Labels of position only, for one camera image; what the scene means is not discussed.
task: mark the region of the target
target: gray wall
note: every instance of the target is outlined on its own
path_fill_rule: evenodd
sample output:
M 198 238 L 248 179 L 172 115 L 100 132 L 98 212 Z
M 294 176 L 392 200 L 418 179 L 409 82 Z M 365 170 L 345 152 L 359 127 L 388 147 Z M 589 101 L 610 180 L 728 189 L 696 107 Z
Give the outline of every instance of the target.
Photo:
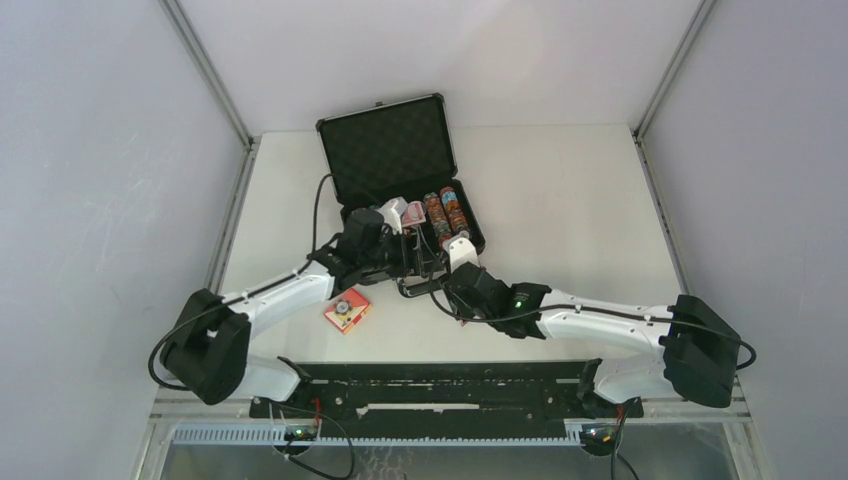
M 774 474 L 844 478 L 848 3 L 720 2 L 647 153 L 693 290 L 758 347 Z
M 0 3 L 0 477 L 127 478 L 241 147 L 157 2 Z

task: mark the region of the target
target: white wall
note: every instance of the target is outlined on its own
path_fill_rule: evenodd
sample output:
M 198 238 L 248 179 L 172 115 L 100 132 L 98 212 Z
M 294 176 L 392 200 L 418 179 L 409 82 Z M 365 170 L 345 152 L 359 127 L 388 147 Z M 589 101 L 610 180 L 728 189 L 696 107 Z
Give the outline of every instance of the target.
M 0 477 L 127 478 L 241 146 L 157 2 L 2 2 L 0 45 Z
M 698 0 L 183 0 L 254 133 L 440 91 L 455 126 L 635 127 Z
M 844 478 L 848 4 L 721 2 L 649 133 L 692 287 L 760 351 L 780 479 Z

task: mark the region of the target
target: black cable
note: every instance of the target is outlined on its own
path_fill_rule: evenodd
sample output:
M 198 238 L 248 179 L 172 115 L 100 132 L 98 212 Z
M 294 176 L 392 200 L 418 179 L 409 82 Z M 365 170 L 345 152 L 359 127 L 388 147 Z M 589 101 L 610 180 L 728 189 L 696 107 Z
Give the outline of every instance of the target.
M 624 410 L 621 413 L 621 421 L 618 423 L 618 428 L 615 430 L 615 439 L 612 444 L 612 455 L 610 455 L 610 478 L 612 478 L 612 480 L 615 480 L 615 462 L 619 459 L 630 469 L 633 476 L 636 477 L 637 480 L 639 479 L 639 476 L 636 475 L 636 471 L 633 470 L 630 462 L 618 454 L 618 448 L 621 446 L 621 439 L 624 437 L 624 422 L 627 420 L 627 414 L 630 412 L 630 407 L 632 407 L 636 401 L 637 400 L 635 398 L 631 398 L 624 402 Z
M 628 470 L 630 470 L 630 475 L 633 475 L 634 480 L 639 480 L 639 475 L 636 473 L 636 469 L 633 468 L 633 465 L 630 465 L 630 462 L 628 462 L 627 459 L 624 458 L 624 455 L 619 453 L 618 459 L 621 460 L 621 463 L 623 463 Z
M 347 432 L 345 431 L 345 429 L 342 428 L 341 425 L 339 425 L 339 422 L 333 420 L 329 416 L 324 415 L 323 413 L 318 412 L 318 411 L 305 410 L 305 409 L 302 409 L 302 408 L 290 407 L 288 405 L 284 405 L 282 403 L 275 402 L 275 401 L 270 400 L 270 399 L 268 401 L 272 405 L 276 405 L 278 408 L 283 408 L 283 409 L 286 409 L 286 410 L 292 410 L 292 411 L 295 411 L 295 412 L 308 413 L 308 414 L 313 415 L 313 416 L 318 415 L 319 417 L 323 418 L 324 420 L 329 421 L 330 423 L 335 425 L 342 432 L 342 435 L 344 435 L 345 440 L 347 440 L 348 449 L 350 450 L 350 469 L 348 469 L 347 474 L 343 477 L 337 477 L 335 475 L 330 475 L 329 473 L 324 473 L 324 472 L 322 472 L 322 471 L 320 471 L 320 470 L 318 470 L 318 469 L 316 469 L 316 468 L 314 468 L 310 465 L 307 465 L 307 464 L 301 462 L 297 458 L 286 453 L 286 450 L 288 450 L 289 446 L 291 446 L 292 442 L 294 442 L 294 438 L 289 440 L 288 443 L 286 443 L 286 446 L 283 447 L 283 455 L 286 456 L 286 460 L 292 462 L 293 464 L 297 465 L 298 467 L 300 467 L 300 468 L 302 468 L 302 469 L 304 469 L 308 472 L 312 472 L 315 475 L 318 475 L 319 477 L 322 477 L 322 478 L 326 478 L 328 480 L 348 480 L 350 477 L 353 476 L 353 471 L 356 469 L 356 452 L 354 452 L 354 450 L 353 450 L 353 441 L 351 441 L 350 435 L 348 435 Z
M 193 324 L 194 322 L 196 322 L 199 318 L 203 317 L 204 315 L 208 315 L 208 314 L 215 312 L 217 310 L 220 310 L 222 308 L 226 308 L 226 307 L 229 307 L 230 305 L 233 305 L 235 303 L 241 302 L 243 300 L 247 300 L 248 298 L 252 298 L 252 297 L 259 295 L 263 292 L 267 292 L 268 290 L 270 290 L 274 287 L 277 287 L 279 285 L 282 285 L 283 283 L 288 282 L 289 280 L 295 278 L 296 276 L 303 273 L 307 268 L 309 268 L 309 266 L 312 264 L 312 257 L 315 255 L 316 247 L 317 247 L 317 243 L 318 243 L 318 203 L 321 200 L 321 190 L 324 188 L 324 182 L 326 182 L 327 179 L 332 177 L 332 176 L 333 176 L 332 173 L 328 173 L 328 174 L 324 175 L 323 177 L 321 177 L 321 181 L 318 183 L 318 191 L 315 193 L 315 204 L 312 208 L 312 250 L 311 250 L 311 253 L 309 254 L 309 256 L 307 257 L 306 263 L 303 264 L 303 266 L 300 267 L 300 269 L 297 270 L 297 273 L 292 273 L 292 274 L 286 275 L 285 277 L 283 277 L 279 280 L 275 280 L 273 282 L 270 282 L 267 285 L 263 285 L 263 286 L 257 288 L 256 290 L 249 291 L 247 293 L 247 295 L 245 295 L 245 296 L 236 297 L 232 300 L 228 300 L 227 302 L 224 302 L 221 305 L 217 305 L 213 308 L 210 308 L 209 310 L 203 311 L 203 312 L 191 317 L 190 319 L 186 320 L 185 322 L 174 326 L 174 328 L 172 328 L 170 331 L 168 331 L 168 333 L 166 333 L 164 336 L 162 336 L 162 338 L 159 340 L 159 342 L 156 343 L 156 346 L 153 347 L 153 350 L 150 352 L 150 356 L 147 358 L 147 373 L 150 375 L 150 378 L 152 378 L 154 382 L 156 382 L 160 387 L 167 388 L 169 390 L 179 390 L 179 391 L 183 391 L 183 392 L 189 391 L 189 388 L 185 387 L 183 385 L 174 385 L 172 383 L 166 382 L 156 373 L 156 369 L 154 368 L 154 365 L 156 363 L 156 354 L 159 353 L 159 350 L 168 342 L 168 340 L 170 340 L 171 337 L 173 337 L 174 334 L 176 334 L 178 331 L 182 330 L 187 325 Z M 330 241 L 328 241 L 324 245 L 327 246 L 327 245 L 333 243 L 335 240 L 337 240 L 339 238 L 339 236 L 340 236 L 340 234 L 338 234 L 338 233 L 333 235 L 333 237 L 330 238 Z
M 430 254 L 435 257 L 436 254 L 433 253 L 433 249 L 430 248 L 430 245 L 428 245 L 427 242 L 424 242 L 424 244 L 427 247 L 427 249 L 430 251 Z M 463 317 L 462 315 L 458 315 L 458 314 L 453 313 L 452 311 L 448 310 L 441 303 L 439 303 L 439 301 L 436 299 L 435 288 L 434 288 L 435 285 L 433 283 L 433 275 L 436 273 L 437 270 L 438 270 L 438 263 L 436 263 L 436 261 L 433 261 L 433 268 L 430 269 L 430 274 L 427 276 L 427 282 L 429 283 L 428 290 L 429 290 L 429 293 L 430 293 L 430 299 L 433 300 L 433 303 L 436 305 L 436 307 L 439 310 L 442 311 L 442 313 L 449 315 L 449 316 L 455 318 L 456 320 L 461 320 L 461 321 L 468 322 L 468 323 L 500 323 L 500 322 L 509 322 L 509 321 L 512 321 L 512 320 L 519 320 L 521 318 L 525 318 L 527 315 L 533 315 L 533 314 L 536 314 L 536 313 L 547 312 L 549 310 L 559 310 L 559 309 L 577 310 L 576 304 L 558 303 L 558 304 L 554 304 L 554 305 L 546 305 L 544 307 L 535 308 L 533 310 L 528 310 L 526 312 L 516 314 L 516 315 L 510 315 L 508 317 L 488 318 L 488 319 Z M 628 319 L 628 320 L 635 320 L 635 321 L 642 321 L 642 322 L 646 321 L 644 317 L 639 316 L 639 315 L 631 315 L 631 314 L 627 314 L 627 313 L 620 313 L 620 312 L 616 312 L 616 311 L 613 311 L 613 310 L 607 310 L 605 308 L 583 306 L 583 307 L 581 307 L 581 310 L 587 311 L 587 312 L 602 313 L 602 314 L 605 314 L 605 315 L 612 315 L 612 316 L 615 316 L 615 317 L 625 318 L 625 319 Z M 677 320 L 677 319 L 673 319 L 673 318 L 651 317 L 650 321 L 655 322 L 655 323 L 668 323 L 668 324 L 672 324 L 672 325 L 682 325 L 682 326 L 686 326 L 686 327 L 690 327 L 690 328 L 695 328 L 695 329 L 698 329 L 698 330 L 702 330 L 702 331 L 705 331 L 705 332 L 712 333 L 713 335 L 719 336 L 719 337 L 721 337 L 725 340 L 728 340 L 728 341 L 735 343 L 735 344 L 737 344 L 741 347 L 744 347 L 745 349 L 748 350 L 750 357 L 748 358 L 747 361 L 737 365 L 736 370 L 742 370 L 744 368 L 748 368 L 751 365 L 753 365 L 754 362 L 757 361 L 757 351 L 754 349 L 754 347 L 751 346 L 750 343 L 742 340 L 741 338 L 737 338 L 737 337 L 734 337 L 734 336 L 729 335 L 727 333 L 720 332 L 718 330 L 714 330 L 714 329 L 707 327 L 705 325 L 699 325 L 697 323 L 690 323 L 690 322 L 686 322 L 686 321 L 683 321 L 683 320 Z

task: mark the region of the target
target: white table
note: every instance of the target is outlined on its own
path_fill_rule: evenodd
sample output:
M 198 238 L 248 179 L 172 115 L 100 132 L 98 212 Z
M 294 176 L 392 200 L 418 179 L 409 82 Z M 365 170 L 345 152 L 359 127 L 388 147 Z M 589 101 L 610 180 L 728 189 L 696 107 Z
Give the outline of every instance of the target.
M 486 236 L 480 257 L 507 283 L 549 284 L 624 303 L 674 303 L 680 292 L 628 128 L 542 126 L 451 131 L 459 174 Z M 262 137 L 222 292 L 300 266 L 312 201 L 328 172 L 315 132 Z M 342 228 L 325 186 L 318 243 Z M 393 282 L 359 288 L 373 308 L 347 335 L 313 305 L 261 335 L 252 352 L 295 362 L 520 362 L 629 352 L 581 340 L 514 340 L 402 298 Z

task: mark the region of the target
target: robotic arm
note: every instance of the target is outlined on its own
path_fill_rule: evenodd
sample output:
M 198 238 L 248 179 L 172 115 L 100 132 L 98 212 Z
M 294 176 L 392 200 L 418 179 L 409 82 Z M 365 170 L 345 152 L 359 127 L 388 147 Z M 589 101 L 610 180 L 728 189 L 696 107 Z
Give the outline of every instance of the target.
M 351 286 L 416 271 L 407 261 L 409 239 L 400 224 L 405 208 L 406 202 L 393 199 L 379 210 L 354 211 L 334 237 L 337 244 L 310 254 L 307 265 L 290 275 L 223 298 L 206 289 L 195 292 L 163 339 L 160 362 L 210 405 L 231 395 L 287 400 L 304 374 L 289 361 L 250 355 L 250 341 Z M 436 304 L 450 316 L 489 323 L 513 338 L 581 338 L 637 353 L 587 363 L 579 388 L 587 412 L 674 392 L 710 407 L 730 404 L 741 340 L 700 299 L 681 295 L 672 306 L 630 306 L 546 285 L 507 286 L 478 265 L 467 239 L 456 237 L 443 247 L 450 274 L 440 283 L 451 309 Z M 432 279 L 428 285 L 432 295 Z

